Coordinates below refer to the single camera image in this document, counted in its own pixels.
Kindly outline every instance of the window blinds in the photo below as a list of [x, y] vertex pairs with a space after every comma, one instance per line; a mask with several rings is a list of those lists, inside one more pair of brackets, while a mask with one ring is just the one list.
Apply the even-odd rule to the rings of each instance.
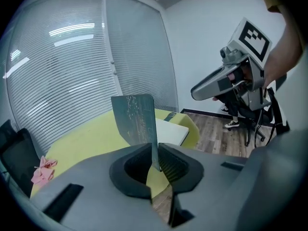
[[136, 0], [106, 0], [106, 8], [123, 95], [149, 93], [155, 108], [178, 111], [173, 64], [160, 13]]
[[112, 109], [117, 89], [102, 14], [102, 0], [44, 0], [16, 25], [4, 78], [19, 128], [44, 153], [64, 133]]

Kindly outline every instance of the gray machine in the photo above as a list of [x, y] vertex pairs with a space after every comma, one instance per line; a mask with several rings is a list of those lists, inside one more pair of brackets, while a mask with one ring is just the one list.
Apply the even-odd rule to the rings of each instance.
[[[236, 97], [252, 111], [270, 105], [262, 95], [263, 67], [270, 47], [271, 41], [244, 18], [228, 45], [220, 50], [223, 65], [192, 88], [192, 97], [204, 100], [234, 90]], [[232, 84], [227, 75], [243, 65], [249, 68], [251, 79]]]
[[[236, 90], [252, 110], [268, 105], [260, 90], [270, 46], [270, 40], [243, 19], [220, 52], [223, 66], [197, 84], [192, 97], [203, 100]], [[230, 83], [227, 74], [243, 63], [249, 64], [252, 80]], [[58, 223], [77, 231], [258, 230], [286, 206], [307, 169], [307, 131], [277, 134], [248, 159], [160, 143], [159, 165], [173, 190], [169, 225], [151, 207], [145, 185], [151, 144], [86, 159], [42, 188], [32, 203], [20, 203], [49, 230], [58, 230]]]

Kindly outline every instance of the baseboard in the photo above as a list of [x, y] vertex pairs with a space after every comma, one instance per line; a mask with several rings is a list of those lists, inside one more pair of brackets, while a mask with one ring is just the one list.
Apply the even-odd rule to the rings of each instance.
[[[213, 116], [213, 117], [219, 117], [219, 118], [225, 118], [225, 119], [232, 120], [232, 116], [231, 115], [217, 114], [217, 113], [201, 111], [201, 110], [182, 109], [181, 113], [184, 113], [184, 112], [194, 113], [194, 114], [199, 114], [199, 115], [204, 115], [204, 116], [205, 115], [206, 116]], [[245, 118], [239, 117], [239, 121], [240, 122], [245, 122]], [[266, 127], [271, 127], [271, 128], [274, 126], [274, 124], [272, 124], [272, 123], [264, 123], [262, 125], [266, 126]]]

